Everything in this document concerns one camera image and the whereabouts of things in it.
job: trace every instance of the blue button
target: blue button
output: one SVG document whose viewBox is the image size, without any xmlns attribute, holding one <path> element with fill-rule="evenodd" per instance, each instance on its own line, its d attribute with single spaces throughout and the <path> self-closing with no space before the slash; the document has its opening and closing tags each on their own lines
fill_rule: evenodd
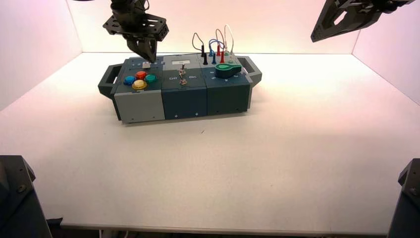
<svg viewBox="0 0 420 238">
<path fill-rule="evenodd" d="M 136 81 L 136 78 L 134 76 L 127 76 L 124 79 L 124 84 L 125 85 L 132 85 L 134 83 L 134 81 Z"/>
</svg>

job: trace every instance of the yellow button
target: yellow button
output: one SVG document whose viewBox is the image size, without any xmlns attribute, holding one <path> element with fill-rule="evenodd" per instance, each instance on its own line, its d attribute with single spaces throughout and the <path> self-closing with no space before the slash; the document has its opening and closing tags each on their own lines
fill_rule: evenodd
<svg viewBox="0 0 420 238">
<path fill-rule="evenodd" d="M 132 85 L 134 90 L 142 90 L 147 87 L 147 83 L 143 80 L 136 80 Z"/>
</svg>

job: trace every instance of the screw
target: screw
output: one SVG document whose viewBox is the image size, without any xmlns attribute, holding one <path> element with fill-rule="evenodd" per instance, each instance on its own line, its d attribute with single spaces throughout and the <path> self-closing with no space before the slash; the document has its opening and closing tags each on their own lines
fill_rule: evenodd
<svg viewBox="0 0 420 238">
<path fill-rule="evenodd" d="M 22 184 L 21 186 L 19 186 L 16 190 L 17 193 L 23 193 L 26 190 L 26 186 L 24 184 Z"/>
<path fill-rule="evenodd" d="M 413 195 L 413 196 L 418 196 L 419 195 L 419 192 L 417 191 L 417 189 L 415 189 L 414 187 L 412 187 L 412 188 L 410 188 L 410 193 Z"/>
</svg>

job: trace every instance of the handle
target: handle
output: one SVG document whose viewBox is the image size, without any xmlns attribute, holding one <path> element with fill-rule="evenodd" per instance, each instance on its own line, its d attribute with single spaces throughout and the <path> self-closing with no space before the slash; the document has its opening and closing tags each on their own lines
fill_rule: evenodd
<svg viewBox="0 0 420 238">
<path fill-rule="evenodd" d="M 121 67 L 122 64 L 108 66 L 108 69 L 106 69 L 104 76 L 98 84 L 99 92 L 107 98 L 113 98 L 111 91 L 115 85 L 115 78 L 118 77 L 118 74 L 121 71 Z"/>
<path fill-rule="evenodd" d="M 261 81 L 261 78 L 263 76 L 258 67 L 248 56 L 237 56 L 236 58 L 239 60 L 239 63 L 241 63 L 242 67 L 245 68 L 245 70 L 248 72 L 248 75 L 251 77 L 253 82 L 252 87 L 257 85 Z"/>
</svg>

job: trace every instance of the green knob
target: green knob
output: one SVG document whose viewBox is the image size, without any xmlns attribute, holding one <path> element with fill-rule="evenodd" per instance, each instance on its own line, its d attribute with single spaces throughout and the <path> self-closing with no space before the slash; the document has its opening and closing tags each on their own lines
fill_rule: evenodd
<svg viewBox="0 0 420 238">
<path fill-rule="evenodd" d="M 218 78 L 230 78 L 236 73 L 239 73 L 242 70 L 242 65 L 239 64 L 229 64 L 229 63 L 220 63 L 216 65 L 216 77 Z"/>
</svg>

